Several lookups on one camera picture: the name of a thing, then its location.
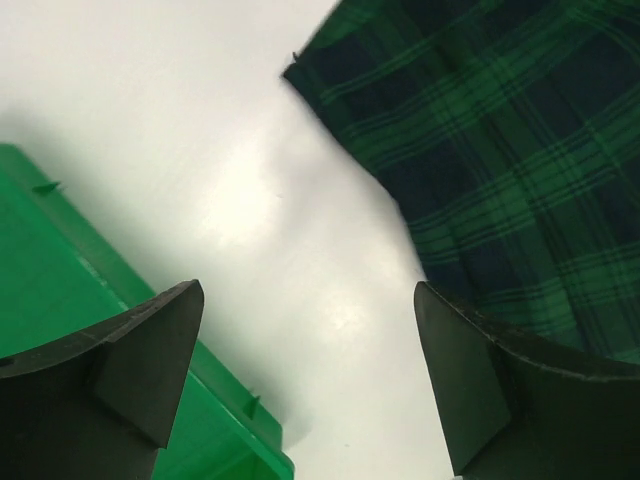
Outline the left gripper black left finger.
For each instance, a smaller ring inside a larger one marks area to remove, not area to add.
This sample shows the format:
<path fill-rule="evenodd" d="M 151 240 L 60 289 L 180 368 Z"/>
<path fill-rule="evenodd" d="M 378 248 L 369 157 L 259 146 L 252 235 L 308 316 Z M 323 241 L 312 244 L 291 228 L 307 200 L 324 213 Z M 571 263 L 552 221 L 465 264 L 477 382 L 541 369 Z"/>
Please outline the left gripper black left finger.
<path fill-rule="evenodd" d="M 196 280 L 1 361 L 4 479 L 148 479 L 204 309 Z"/>

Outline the green navy plaid skirt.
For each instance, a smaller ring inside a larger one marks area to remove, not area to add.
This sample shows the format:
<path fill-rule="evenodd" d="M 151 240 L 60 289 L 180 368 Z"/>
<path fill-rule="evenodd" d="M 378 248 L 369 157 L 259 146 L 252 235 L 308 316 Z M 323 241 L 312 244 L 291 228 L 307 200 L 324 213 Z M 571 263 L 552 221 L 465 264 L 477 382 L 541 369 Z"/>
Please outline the green navy plaid skirt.
<path fill-rule="evenodd" d="M 284 79 L 483 315 L 639 360 L 639 5 L 343 1 Z"/>

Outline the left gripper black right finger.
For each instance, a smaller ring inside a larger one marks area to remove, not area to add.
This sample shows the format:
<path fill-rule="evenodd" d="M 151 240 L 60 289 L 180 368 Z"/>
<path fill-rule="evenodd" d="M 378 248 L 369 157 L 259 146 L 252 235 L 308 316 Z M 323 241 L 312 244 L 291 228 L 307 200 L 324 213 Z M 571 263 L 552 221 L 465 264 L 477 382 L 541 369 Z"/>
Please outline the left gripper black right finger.
<path fill-rule="evenodd" d="M 416 285 L 417 327 L 457 479 L 636 479 L 639 368 Z"/>

